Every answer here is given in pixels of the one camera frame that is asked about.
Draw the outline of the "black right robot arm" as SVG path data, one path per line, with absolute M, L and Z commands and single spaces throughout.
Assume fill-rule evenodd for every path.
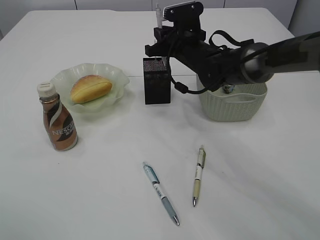
M 216 91 L 226 85 L 262 84 L 275 73 L 307 72 L 320 69 L 320 34 L 309 33 L 271 45 L 253 39 L 238 42 L 225 31 L 225 37 L 235 49 L 205 42 L 199 17 L 174 20 L 172 27 L 156 28 L 157 42 L 145 46 L 148 57 L 175 58 L 194 71 L 203 85 L 190 90 L 170 77 L 175 89 L 183 94 L 199 95 Z

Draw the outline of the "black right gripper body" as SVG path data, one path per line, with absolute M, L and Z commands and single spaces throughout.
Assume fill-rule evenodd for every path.
M 185 60 L 207 58 L 206 32 L 201 29 L 199 17 L 173 21 L 173 26 L 155 27 L 156 43 L 145 46 L 148 57 L 175 57 Z

